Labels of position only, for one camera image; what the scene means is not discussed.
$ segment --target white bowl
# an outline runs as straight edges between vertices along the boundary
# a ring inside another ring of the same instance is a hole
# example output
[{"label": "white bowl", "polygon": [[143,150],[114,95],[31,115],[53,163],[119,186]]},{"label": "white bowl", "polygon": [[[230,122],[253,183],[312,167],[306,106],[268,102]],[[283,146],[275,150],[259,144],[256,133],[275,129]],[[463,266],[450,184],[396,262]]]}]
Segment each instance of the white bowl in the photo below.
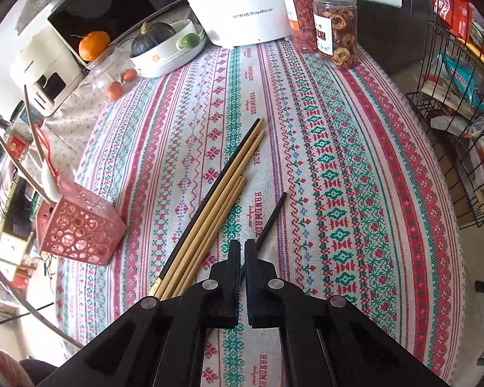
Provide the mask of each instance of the white bowl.
[{"label": "white bowl", "polygon": [[141,69],[136,67],[137,73],[145,78],[161,77],[165,74],[169,74],[177,70],[178,68],[181,68],[182,66],[193,60],[202,51],[204,45],[207,42],[207,36],[204,33],[204,29],[200,25],[197,25],[196,28],[196,33],[201,38],[199,45],[197,45],[195,48],[182,49],[163,63],[149,64],[148,69]]},{"label": "white bowl", "polygon": [[143,71],[148,71],[153,68],[155,64],[163,64],[164,62],[167,62],[172,56],[180,51],[177,46],[179,40],[189,33],[196,33],[196,26],[190,19],[178,20],[177,22],[171,23],[171,26],[176,31],[174,36],[169,37],[166,41],[161,42],[154,48],[144,52],[142,55],[131,58],[131,61],[133,61],[137,68]]}]

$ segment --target glass jar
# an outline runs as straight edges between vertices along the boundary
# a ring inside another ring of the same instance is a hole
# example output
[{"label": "glass jar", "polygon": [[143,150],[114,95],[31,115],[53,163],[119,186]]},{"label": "glass jar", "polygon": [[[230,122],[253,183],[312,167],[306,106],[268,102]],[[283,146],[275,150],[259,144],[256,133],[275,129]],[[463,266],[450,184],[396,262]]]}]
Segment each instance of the glass jar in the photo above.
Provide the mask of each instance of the glass jar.
[{"label": "glass jar", "polygon": [[357,0],[312,0],[319,57],[349,68],[357,52]]},{"label": "glass jar", "polygon": [[114,102],[133,89],[139,81],[129,52],[114,45],[88,64],[93,89],[100,91],[106,102]]},{"label": "glass jar", "polygon": [[304,53],[315,53],[318,47],[315,39],[312,0],[284,1],[295,49]]}]

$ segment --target wooden chopstick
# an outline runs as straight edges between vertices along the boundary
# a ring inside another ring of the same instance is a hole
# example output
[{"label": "wooden chopstick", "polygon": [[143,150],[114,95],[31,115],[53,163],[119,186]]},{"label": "wooden chopstick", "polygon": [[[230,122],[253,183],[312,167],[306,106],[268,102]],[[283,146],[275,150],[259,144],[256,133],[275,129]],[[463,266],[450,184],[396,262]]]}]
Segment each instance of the wooden chopstick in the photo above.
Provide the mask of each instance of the wooden chopstick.
[{"label": "wooden chopstick", "polygon": [[34,139],[37,155],[39,156],[41,161],[41,167],[43,167],[43,161],[45,161],[45,153],[41,148],[40,139],[37,137],[37,132],[34,129],[34,122],[32,120],[32,115],[30,113],[29,95],[27,94],[26,85],[23,86],[23,98],[25,99],[25,111],[27,112],[27,119],[29,120],[30,133],[32,134],[32,138]]},{"label": "wooden chopstick", "polygon": [[183,275],[183,272],[186,270],[188,266],[188,263],[192,259],[195,251],[199,249],[199,245],[201,244],[201,241],[205,238],[205,236],[208,233],[208,230],[214,224],[215,218],[217,217],[217,215],[221,213],[222,208],[229,200],[233,189],[236,187],[236,183],[237,183],[237,178],[233,176],[231,180],[228,182],[228,184],[226,185],[225,189],[222,191],[217,202],[215,202],[214,205],[208,204],[207,207],[204,209],[205,212],[208,212],[208,216],[204,221],[204,223],[202,224],[199,231],[197,232],[197,234],[195,235],[195,237],[193,239],[190,237],[187,238],[186,242],[183,244],[182,250],[185,252],[185,254],[183,255],[183,258],[179,261],[176,271],[171,274],[170,282],[166,287],[165,291],[163,292],[161,297],[159,297],[162,301],[172,297],[172,293],[176,289],[176,285],[179,283]]},{"label": "wooden chopstick", "polygon": [[246,135],[244,136],[244,138],[242,139],[242,141],[238,145],[238,147],[235,150],[235,152],[232,154],[232,156],[230,157],[230,159],[227,161],[226,165],[222,168],[222,171],[220,172],[220,175],[217,177],[217,179],[215,180],[214,184],[212,185],[212,187],[208,191],[207,195],[202,200],[201,204],[199,205],[199,208],[197,209],[197,211],[195,212],[195,214],[192,217],[191,221],[188,223],[188,225],[186,226],[185,230],[183,231],[183,234],[179,238],[179,240],[178,240],[178,242],[176,244],[176,247],[174,247],[174,249],[172,250],[172,253],[170,254],[170,256],[168,258],[168,260],[166,260],[166,263],[163,266],[163,269],[161,270],[161,272],[158,275],[158,278],[156,278],[156,280],[154,281],[154,284],[151,287],[151,290],[149,292],[149,295],[151,295],[151,296],[155,296],[156,295],[156,292],[158,290],[158,287],[161,284],[161,281],[165,278],[165,276],[168,273],[168,271],[169,271],[172,263],[174,263],[174,260],[176,259],[176,256],[178,255],[179,251],[181,250],[181,247],[183,246],[186,238],[188,237],[188,235],[192,231],[192,228],[194,227],[194,225],[196,224],[197,220],[199,219],[199,217],[200,217],[203,209],[206,207],[208,201],[213,196],[215,190],[217,189],[217,187],[219,186],[220,182],[222,181],[222,179],[226,175],[227,171],[230,169],[231,165],[234,163],[235,159],[238,157],[238,155],[239,155],[240,151],[242,150],[242,148],[244,147],[244,145],[247,143],[247,141],[250,141],[250,138],[256,137],[256,134],[254,133],[255,129],[257,129],[257,127],[259,129],[263,125],[263,123],[264,123],[264,119],[263,118],[258,118],[256,121],[254,121],[253,125],[251,126],[251,128],[249,128],[248,132],[246,133]]},{"label": "wooden chopstick", "polygon": [[[243,176],[239,176],[238,177],[238,179],[237,179],[237,181],[235,183],[235,186],[234,186],[234,190],[236,190],[238,188],[238,185],[244,179],[245,178]],[[191,269],[194,267],[194,264],[197,262],[197,258],[199,257],[199,254],[203,250],[204,244],[207,242],[207,240],[209,239],[210,235],[212,235],[212,232],[214,231],[215,227],[217,226],[217,223],[219,222],[220,218],[222,217],[222,213],[227,208],[227,206],[230,204],[232,195],[233,195],[233,193],[228,194],[228,197],[227,197],[226,201],[224,202],[224,204],[222,205],[221,209],[219,210],[217,216],[215,217],[214,222],[209,227],[206,235],[202,239],[199,240],[199,242],[200,242],[199,247],[194,250],[194,252],[193,252],[194,257],[191,259],[191,261],[185,267],[186,270],[183,273],[183,276],[178,280],[178,284],[177,284],[176,288],[174,289],[173,293],[171,294],[171,297],[177,296],[177,294],[181,290],[183,284],[185,283],[186,278],[188,277],[188,274],[190,273]]]},{"label": "wooden chopstick", "polygon": [[51,207],[54,208],[55,202],[47,196],[47,194],[45,193],[43,188],[39,184],[37,184],[37,182],[32,178],[32,176],[29,174],[29,172],[27,172],[27,170],[25,170],[25,168],[22,166],[22,164],[19,162],[19,160],[16,157],[13,156],[13,153],[9,150],[9,147],[7,147],[7,144],[5,143],[5,141],[3,140],[2,137],[0,137],[0,145],[5,150],[5,152],[9,155],[9,157],[11,158],[11,161],[14,163],[14,165],[24,175],[27,182],[29,182],[29,184],[32,187],[34,187],[34,189],[36,189],[36,191],[40,194],[40,196],[43,198],[43,200],[45,202],[47,202],[47,204],[49,204]]},{"label": "wooden chopstick", "polygon": [[263,123],[263,119],[261,119],[258,122],[257,126],[254,128],[253,132],[249,136],[249,138],[246,141],[246,143],[244,144],[243,148],[240,150],[239,154],[237,155],[237,157],[233,161],[233,164],[231,164],[230,168],[226,171],[226,174],[224,175],[221,182],[219,183],[219,186],[214,191],[212,197],[209,199],[207,206],[205,207],[205,209],[199,215],[199,218],[197,219],[194,227],[192,228],[192,230],[190,231],[187,239],[183,243],[183,247],[179,250],[179,252],[176,255],[176,258],[174,258],[174,261],[170,265],[170,268],[168,270],[168,274],[169,274],[170,278],[164,278],[161,281],[161,284],[157,288],[156,293],[155,293],[156,297],[161,298],[161,296],[165,292],[166,287],[170,283],[172,275],[175,273],[175,271],[176,271],[176,269],[179,265],[179,262],[183,259],[183,256],[186,253],[186,249],[188,249],[188,247],[190,246],[191,240],[193,240],[195,238],[195,236],[197,235],[197,232],[199,231],[199,229],[203,225],[204,220],[206,219],[206,217],[208,215],[208,212],[212,209],[215,202],[217,202],[217,200],[219,199],[219,196],[222,193],[222,191],[224,190],[224,188],[226,187],[227,183],[231,180],[233,175],[238,177],[241,174],[241,172],[244,170],[245,166],[249,162],[249,159],[254,154],[254,151],[257,149],[258,144],[260,143],[260,141],[263,138],[263,135],[265,134],[265,131],[262,131],[258,134],[259,128],[262,125],[262,123]]},{"label": "wooden chopstick", "polygon": [[238,185],[235,189],[235,192],[230,197],[228,204],[222,210],[221,215],[218,217],[217,222],[215,223],[215,227],[210,231],[208,239],[205,240],[205,242],[201,244],[201,248],[197,250],[197,254],[194,256],[194,260],[190,263],[187,269],[188,274],[186,275],[186,279],[182,280],[182,282],[179,284],[179,287],[178,287],[179,289],[177,289],[174,292],[174,297],[177,297],[178,295],[183,295],[183,293],[186,291],[186,289],[190,286],[190,284],[196,277],[197,271],[199,270],[202,263],[204,262],[204,258],[207,256],[208,252],[210,251],[212,247],[212,243],[214,242],[215,238],[219,234],[220,228],[224,225],[227,215],[230,213],[231,209],[233,208],[233,205],[235,205],[235,202],[237,201],[238,196],[242,192],[247,182],[245,177],[241,176],[240,178],[241,179],[239,179],[238,181]]}]

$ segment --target green pumpkin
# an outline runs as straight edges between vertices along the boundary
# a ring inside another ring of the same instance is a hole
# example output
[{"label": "green pumpkin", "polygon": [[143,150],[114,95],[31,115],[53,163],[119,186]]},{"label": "green pumpkin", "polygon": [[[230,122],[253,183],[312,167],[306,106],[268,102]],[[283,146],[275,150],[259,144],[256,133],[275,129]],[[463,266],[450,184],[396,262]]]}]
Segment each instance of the green pumpkin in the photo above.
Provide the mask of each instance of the green pumpkin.
[{"label": "green pumpkin", "polygon": [[174,28],[166,23],[157,22],[149,26],[145,22],[142,24],[140,34],[134,38],[131,44],[130,57],[134,58],[135,56],[142,55],[175,34],[176,31]]}]

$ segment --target screw head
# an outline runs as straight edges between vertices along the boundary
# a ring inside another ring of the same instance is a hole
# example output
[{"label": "screw head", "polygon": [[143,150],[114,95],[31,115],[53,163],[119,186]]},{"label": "screw head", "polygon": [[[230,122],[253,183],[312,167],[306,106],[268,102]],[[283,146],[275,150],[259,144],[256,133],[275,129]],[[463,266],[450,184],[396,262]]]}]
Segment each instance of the screw head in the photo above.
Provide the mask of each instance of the screw head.
[{"label": "screw head", "polygon": [[145,297],[141,302],[140,305],[143,309],[153,309],[156,304],[158,304],[158,299],[156,297]]},{"label": "screw head", "polygon": [[285,286],[285,283],[281,279],[274,278],[271,279],[267,285],[272,289],[282,289]]},{"label": "screw head", "polygon": [[334,307],[341,308],[346,305],[346,298],[341,297],[340,295],[333,295],[330,297],[330,304]]},{"label": "screw head", "polygon": [[203,288],[204,289],[215,289],[219,286],[219,283],[215,279],[207,279],[206,281],[203,282]]}]

